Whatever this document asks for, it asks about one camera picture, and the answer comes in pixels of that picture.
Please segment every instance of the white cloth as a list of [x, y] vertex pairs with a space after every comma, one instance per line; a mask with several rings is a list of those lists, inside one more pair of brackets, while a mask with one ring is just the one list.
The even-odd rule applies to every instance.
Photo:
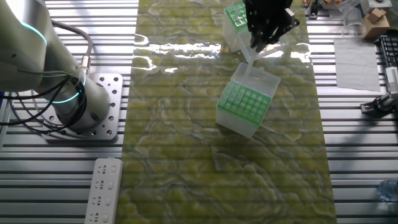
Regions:
[[374, 44], [335, 40], [337, 87], [380, 91]]

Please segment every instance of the mounting plate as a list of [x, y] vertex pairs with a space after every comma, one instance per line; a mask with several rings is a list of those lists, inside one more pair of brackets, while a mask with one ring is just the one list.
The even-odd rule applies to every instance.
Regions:
[[[65, 128], [62, 131], [51, 133], [49, 135], [42, 134], [47, 141], [112, 141], [115, 140], [118, 133], [119, 112], [121, 106], [121, 96], [123, 90], [123, 76], [120, 74], [90, 74], [91, 79], [103, 85], [111, 97], [111, 105], [109, 112], [102, 122], [96, 126], [82, 132], [76, 132]], [[61, 124], [53, 107], [50, 107], [44, 116], [56, 124]]]

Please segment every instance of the pipette tip box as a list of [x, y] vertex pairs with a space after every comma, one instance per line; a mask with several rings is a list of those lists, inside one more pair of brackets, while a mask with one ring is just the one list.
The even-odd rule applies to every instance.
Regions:
[[240, 63], [216, 107], [216, 122], [247, 138], [261, 125], [280, 78]]

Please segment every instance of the black cable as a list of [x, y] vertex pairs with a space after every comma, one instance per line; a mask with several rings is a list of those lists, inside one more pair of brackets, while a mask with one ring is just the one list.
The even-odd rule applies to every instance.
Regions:
[[[36, 118], [35, 120], [36, 120], [37, 122], [39, 122], [40, 124], [42, 124], [42, 125], [44, 125], [45, 127], [49, 128], [50, 130], [43, 131], [43, 130], [35, 129], [35, 128], [33, 128], [33, 127], [31, 127], [31, 126], [29, 126], [29, 125], [27, 125], [27, 124], [25, 124], [25, 123], [24, 123], [23, 125], [24, 125], [25, 127], [27, 127], [28, 129], [30, 129], [31, 131], [35, 131], [35, 132], [42, 133], [42, 134], [54, 133], [54, 132], [61, 131], [61, 130], [65, 129], [65, 128], [69, 128], [70, 126], [74, 125], [74, 124], [81, 118], [81, 116], [83, 116], [83, 113], [84, 113], [84, 111], [85, 111], [85, 108], [81, 109], [81, 107], [82, 107], [82, 106], [85, 106], [85, 103], [86, 103], [85, 88], [84, 88], [84, 86], [83, 86], [83, 84], [82, 84], [81, 82], [79, 82], [79, 85], [78, 85], [78, 86], [80, 87], [80, 89], [77, 90], [77, 91], [80, 92], [79, 96], [81, 97], [81, 99], [80, 99], [79, 104], [78, 104], [77, 107], [76, 107], [76, 111], [75, 111], [76, 113], [75, 113], [75, 115], [71, 118], [71, 120], [70, 120], [67, 124], [65, 124], [65, 125], [63, 125], [63, 126], [60, 126], [60, 127], [55, 127], [55, 126], [51, 126], [51, 125], [49, 125], [49, 124], [47, 124], [47, 123], [45, 123], [45, 122], [43, 122], [43, 121], [41, 121], [41, 120], [39, 120], [39, 119]], [[22, 107], [23, 107], [31, 116], [33, 116], [33, 114], [26, 108], [26, 105], [25, 105], [25, 103], [24, 103], [22, 100], [20, 100], [20, 103], [21, 103]], [[16, 113], [15, 107], [14, 107], [12, 104], [10, 104], [10, 106], [11, 106], [12, 112], [15, 114], [16, 118], [18, 119], [18, 121], [21, 121], [21, 118], [20, 118], [20, 117], [18, 116], [18, 114]]]
[[90, 56], [91, 55], [91, 51], [93, 50], [93, 40], [91, 39], [91, 37], [86, 32], [84, 32], [81, 29], [78, 29], [76, 27], [73, 27], [73, 26], [70, 26], [70, 25], [66, 25], [66, 24], [64, 24], [62, 22], [55, 21], [53, 19], [51, 20], [51, 23], [55, 27], [59, 27], [61, 29], [69, 30], [71, 32], [74, 32], [74, 33], [82, 35], [88, 42], [88, 48], [87, 48], [85, 56]]
[[55, 94], [53, 95], [53, 97], [51, 98], [50, 102], [47, 104], [47, 106], [40, 112], [38, 112], [35, 116], [25, 119], [25, 120], [21, 120], [18, 122], [10, 122], [10, 123], [4, 123], [4, 122], [0, 122], [0, 126], [12, 126], [12, 125], [18, 125], [18, 124], [24, 124], [26, 122], [29, 121], [33, 121], [34, 119], [38, 118], [40, 115], [44, 114], [44, 112], [46, 112], [50, 106], [52, 105], [52, 103], [55, 101], [56, 97], [58, 96], [58, 94], [61, 92], [61, 89], [71, 80], [71, 77], [68, 77], [66, 80], [60, 82], [60, 86], [58, 88], [58, 90], [55, 92]]
[[33, 96], [0, 96], [0, 98], [2, 99], [7, 99], [7, 100], [31, 100], [31, 99], [36, 99], [39, 98], [41, 96], [47, 95], [51, 92], [53, 92], [54, 90], [56, 90], [57, 88], [59, 88], [60, 86], [65, 85], [63, 84], [63, 82], [58, 83], [57, 85], [55, 85], [53, 88], [44, 91], [40, 94], [37, 95], [33, 95]]

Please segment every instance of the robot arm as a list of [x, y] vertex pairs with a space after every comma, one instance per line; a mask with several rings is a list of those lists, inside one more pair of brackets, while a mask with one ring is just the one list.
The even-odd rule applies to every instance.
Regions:
[[[46, 93], [65, 81], [53, 71], [72, 78], [60, 91]], [[44, 2], [0, 0], [0, 91], [26, 90], [46, 93], [43, 97], [53, 102], [63, 124], [75, 121], [70, 129], [88, 129], [109, 111], [108, 92], [88, 77], [58, 38]]]
[[248, 29], [252, 34], [251, 47], [262, 51], [268, 44], [300, 25], [290, 10], [293, 0], [244, 0]]

